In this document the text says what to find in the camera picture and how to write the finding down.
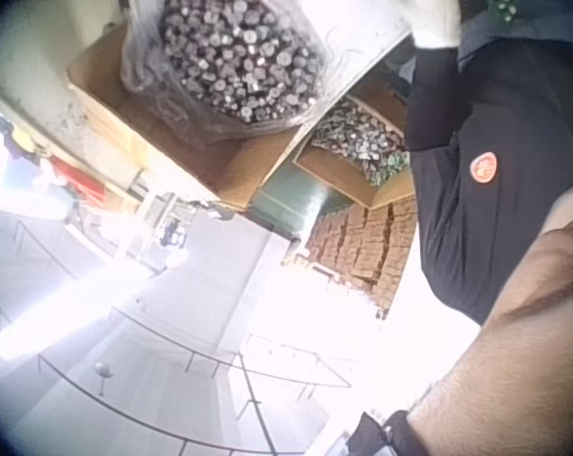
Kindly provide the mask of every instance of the black shirt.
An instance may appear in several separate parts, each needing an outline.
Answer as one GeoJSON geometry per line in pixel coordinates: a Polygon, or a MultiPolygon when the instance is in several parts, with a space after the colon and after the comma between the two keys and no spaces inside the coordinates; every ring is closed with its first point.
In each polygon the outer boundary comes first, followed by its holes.
{"type": "Polygon", "coordinates": [[[500,40],[457,69],[418,50],[407,142],[422,268],[436,296],[483,324],[548,212],[573,187],[573,47],[500,40]],[[492,152],[489,183],[470,165],[492,152]]]}

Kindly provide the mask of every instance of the white glove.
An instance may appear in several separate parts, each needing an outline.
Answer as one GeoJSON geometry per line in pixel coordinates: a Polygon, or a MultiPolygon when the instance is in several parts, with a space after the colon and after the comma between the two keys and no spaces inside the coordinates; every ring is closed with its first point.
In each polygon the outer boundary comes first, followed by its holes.
{"type": "Polygon", "coordinates": [[[395,0],[412,28],[418,48],[458,48],[461,44],[459,0],[395,0]]]}

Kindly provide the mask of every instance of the red badge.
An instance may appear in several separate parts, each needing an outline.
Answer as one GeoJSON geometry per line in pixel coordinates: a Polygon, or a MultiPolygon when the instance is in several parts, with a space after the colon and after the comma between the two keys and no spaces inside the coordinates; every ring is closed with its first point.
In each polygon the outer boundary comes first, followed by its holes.
{"type": "Polygon", "coordinates": [[[469,171],[475,181],[489,183],[497,174],[497,157],[492,152],[486,152],[472,162],[469,171]]]}

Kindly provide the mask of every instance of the person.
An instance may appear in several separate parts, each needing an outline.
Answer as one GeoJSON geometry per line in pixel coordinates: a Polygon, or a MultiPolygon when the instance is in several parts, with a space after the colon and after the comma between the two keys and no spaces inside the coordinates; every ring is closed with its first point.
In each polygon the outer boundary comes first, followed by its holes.
{"type": "Polygon", "coordinates": [[[442,302],[482,325],[573,187],[573,38],[474,35],[472,50],[456,0],[398,2],[417,47],[406,140],[422,268],[442,302]]]}
{"type": "Polygon", "coordinates": [[[411,410],[363,415],[350,454],[572,455],[573,46],[497,39],[461,66],[459,3],[398,3],[422,268],[482,330],[411,410]]]}

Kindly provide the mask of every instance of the cardboard box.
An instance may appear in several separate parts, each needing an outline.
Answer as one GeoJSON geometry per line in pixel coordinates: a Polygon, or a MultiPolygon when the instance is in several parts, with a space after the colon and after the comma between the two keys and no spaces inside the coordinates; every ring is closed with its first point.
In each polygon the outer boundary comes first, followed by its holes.
{"type": "Polygon", "coordinates": [[[125,34],[125,25],[114,29],[67,69],[70,87],[81,99],[89,125],[181,197],[220,200],[235,209],[246,209],[284,159],[296,128],[193,150],[122,84],[125,34]]]}
{"type": "MultiPolygon", "coordinates": [[[[361,83],[357,97],[348,97],[369,113],[403,135],[406,122],[405,105],[384,85],[361,83]]],[[[349,160],[314,147],[301,145],[295,164],[336,191],[368,209],[377,209],[394,201],[414,195],[412,174],[409,168],[389,179],[380,187],[373,187],[364,172],[349,160]]]]}

